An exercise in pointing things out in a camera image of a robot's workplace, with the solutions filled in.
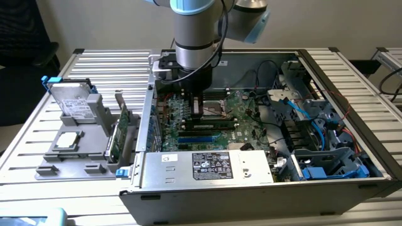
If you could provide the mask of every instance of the blue latch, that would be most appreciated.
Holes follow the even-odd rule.
[[[127,169],[118,169],[117,170],[117,178],[127,178],[129,177],[129,170]]]
[[[357,170],[349,171],[342,175],[328,176],[322,167],[306,167],[302,171],[306,180],[368,178],[370,176],[370,172],[365,165],[361,165]]]
[[[51,77],[50,80],[49,80],[49,83],[61,83],[63,80],[62,77]]]

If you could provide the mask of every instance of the black chair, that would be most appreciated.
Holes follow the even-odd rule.
[[[50,41],[35,0],[0,0],[0,126],[25,123],[58,76],[59,44]]]

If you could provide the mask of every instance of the motherboard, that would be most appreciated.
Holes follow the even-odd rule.
[[[250,92],[234,91],[204,102],[205,121],[222,120],[222,130],[198,125],[189,131],[185,122],[191,117],[190,103],[181,94],[159,98],[159,118],[163,131],[163,152],[202,150],[269,150],[266,129],[245,113],[256,107]]]

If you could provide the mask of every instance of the blue tab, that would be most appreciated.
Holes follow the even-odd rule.
[[[59,83],[62,82],[63,78],[62,77],[51,77],[49,80],[49,83]]]
[[[370,172],[368,170],[368,167],[365,165],[361,165],[358,168],[357,178],[368,178],[368,177],[370,177]]]
[[[43,78],[41,79],[42,81],[47,81],[49,80],[49,76],[43,76]]]
[[[127,178],[129,177],[129,170],[127,169],[118,169],[117,170],[117,178]]]
[[[322,167],[306,167],[304,169],[304,176],[305,176],[306,180],[328,179],[328,175],[326,175],[325,169]]]

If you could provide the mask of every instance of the white wall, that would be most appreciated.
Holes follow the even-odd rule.
[[[173,12],[143,0],[38,0],[65,63],[75,48],[169,48]],[[338,47],[349,58],[370,58],[376,47],[402,47],[402,0],[269,0],[272,17],[254,45]]]

